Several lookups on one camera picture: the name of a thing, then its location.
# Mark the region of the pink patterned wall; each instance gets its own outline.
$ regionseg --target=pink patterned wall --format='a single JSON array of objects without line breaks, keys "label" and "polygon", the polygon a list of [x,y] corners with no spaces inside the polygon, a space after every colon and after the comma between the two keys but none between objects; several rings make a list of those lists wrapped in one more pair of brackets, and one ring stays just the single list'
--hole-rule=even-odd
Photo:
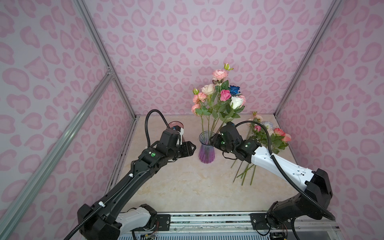
[{"label": "pink patterned wall", "polygon": [[106,73],[71,0],[0,4],[0,217]]},{"label": "pink patterned wall", "polygon": [[246,112],[273,113],[331,0],[87,0],[136,114],[191,113],[227,61]]},{"label": "pink patterned wall", "polygon": [[10,239],[63,239],[104,194],[131,121],[111,82]]},{"label": "pink patterned wall", "polygon": [[383,1],[348,0],[279,118],[299,164],[329,174],[346,240],[383,240]]}]

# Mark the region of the beige marble surface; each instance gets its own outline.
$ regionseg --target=beige marble surface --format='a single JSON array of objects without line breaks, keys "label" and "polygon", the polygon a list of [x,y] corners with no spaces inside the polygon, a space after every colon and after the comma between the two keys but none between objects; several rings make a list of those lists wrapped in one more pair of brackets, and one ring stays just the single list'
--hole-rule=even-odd
[{"label": "beige marble surface", "polygon": [[[242,115],[240,119],[235,119],[234,123],[250,117],[251,115]],[[263,115],[263,118],[277,127],[273,115]],[[144,120],[145,117],[140,117],[136,125],[120,179],[129,172],[131,161],[137,160],[147,145]],[[217,149],[216,158],[212,163],[204,164],[199,160],[199,135],[202,131],[200,118],[166,116],[166,120],[183,123],[186,141],[192,141],[197,147],[195,154],[164,166],[135,193],[123,211],[141,204],[149,204],[158,212],[263,211],[268,210],[274,201],[282,201],[296,195],[297,192],[285,180],[261,167],[256,167],[252,185],[250,181],[253,169],[247,172],[243,186],[239,178],[232,183],[241,161],[237,160],[231,168],[233,160],[223,158]],[[148,130],[151,142],[159,140],[164,129],[165,125],[160,116],[150,117]],[[243,138],[246,138],[248,126],[243,124],[238,129]],[[281,151],[279,156],[295,162],[289,148]],[[247,163],[243,162],[239,173],[243,172],[246,166]]]}]

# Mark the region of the diagonal metal bar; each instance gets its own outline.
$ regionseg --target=diagonal metal bar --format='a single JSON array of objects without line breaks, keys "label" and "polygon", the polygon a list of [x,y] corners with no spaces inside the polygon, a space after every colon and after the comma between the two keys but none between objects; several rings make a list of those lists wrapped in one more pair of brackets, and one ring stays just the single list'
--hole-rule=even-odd
[{"label": "diagonal metal bar", "polygon": [[99,50],[100,56],[102,57],[106,67],[108,68],[108,70],[111,72],[112,75],[115,75],[114,81],[118,87],[119,94],[122,97],[125,106],[128,108],[132,118],[135,119],[136,118],[135,112],[132,109],[128,96],[121,84],[121,81],[116,74],[112,61],[109,58],[107,50],[105,49],[105,46],[101,40],[100,34],[97,31],[97,28],[92,20],[91,13],[89,12],[87,5],[85,4],[84,0],[73,0],[73,2],[75,3],[79,14],[83,18],[85,26],[87,27],[89,33],[91,34],[91,37],[95,42],[96,47]]},{"label": "diagonal metal bar", "polygon": [[305,53],[303,60],[300,62],[295,74],[292,77],[292,80],[290,84],[288,85],[283,97],[281,98],[281,101],[279,105],[276,108],[276,111],[274,113],[275,117],[277,118],[283,108],[285,103],[287,102],[291,92],[293,91],[293,88],[296,86],[296,84],[299,82],[299,79],[304,71],[304,69],[307,67],[309,61],[311,60],[311,57],[316,51],[317,46],[320,44],[323,36],[326,34],[328,28],[331,26],[333,20],[335,19],[338,10],[341,9],[342,3],[344,0],[333,0],[331,3],[331,6],[329,7],[327,13],[325,14],[325,17],[323,18],[323,21],[321,22],[319,28],[317,29],[317,32],[315,36],[313,37],[313,40],[308,47],[307,52]]},{"label": "diagonal metal bar", "polygon": [[28,183],[22,189],[18,197],[12,202],[8,210],[2,217],[0,222],[0,239],[6,240],[12,234],[19,221],[24,216],[24,213],[28,210],[30,204],[33,202],[40,189],[44,185],[45,181],[51,175],[55,169],[56,164],[60,161],[65,151],[71,144],[72,140],[81,129],[81,126],[88,118],[89,114],[99,101],[100,97],[104,93],[104,90],[108,87],[108,84],[113,79],[113,76],[106,74],[101,80],[96,89],[92,92],[79,112],[73,118],[63,135],[56,142],[49,154],[44,158],[39,168],[31,176]]}]

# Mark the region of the heart pattern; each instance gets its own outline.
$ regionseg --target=heart pattern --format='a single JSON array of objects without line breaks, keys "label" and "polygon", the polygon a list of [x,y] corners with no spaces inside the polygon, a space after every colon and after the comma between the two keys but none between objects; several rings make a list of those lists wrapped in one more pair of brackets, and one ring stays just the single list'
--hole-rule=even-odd
[{"label": "heart pattern", "polygon": [[[1,5],[0,218],[106,73],[71,0]],[[96,107],[106,111],[109,104],[114,111],[91,113],[10,239],[63,238],[77,222],[71,209],[99,197],[91,192],[93,185],[98,193],[106,189],[131,119],[113,83],[104,95]],[[105,130],[96,126],[95,116],[108,123]],[[97,136],[108,131],[111,136],[95,148]],[[96,159],[100,149],[105,157]],[[85,163],[89,158],[105,169],[96,171]],[[93,171],[101,177],[88,185],[86,176]],[[80,173],[84,185],[75,188]]]},{"label": "heart pattern", "polygon": [[328,172],[346,240],[384,236],[383,10],[345,1],[278,117],[299,164]]},{"label": "heart pattern", "polygon": [[331,2],[86,3],[135,113],[155,105],[191,114],[193,87],[212,83],[223,62],[234,67],[229,78],[242,85],[245,111],[273,113]]}]

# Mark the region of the wall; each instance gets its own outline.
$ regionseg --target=wall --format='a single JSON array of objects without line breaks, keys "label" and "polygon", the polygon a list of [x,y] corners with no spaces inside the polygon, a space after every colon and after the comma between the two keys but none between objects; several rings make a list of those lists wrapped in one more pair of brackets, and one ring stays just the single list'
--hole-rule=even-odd
[{"label": "wall", "polygon": [[70,0],[0,6],[0,217],[106,73]]},{"label": "wall", "polygon": [[63,239],[105,193],[131,121],[111,82],[10,239]]},{"label": "wall", "polygon": [[191,114],[229,62],[245,112],[273,113],[331,0],[86,0],[136,114]]},{"label": "wall", "polygon": [[278,119],[299,164],[328,172],[347,240],[384,236],[383,11],[345,2]]}]

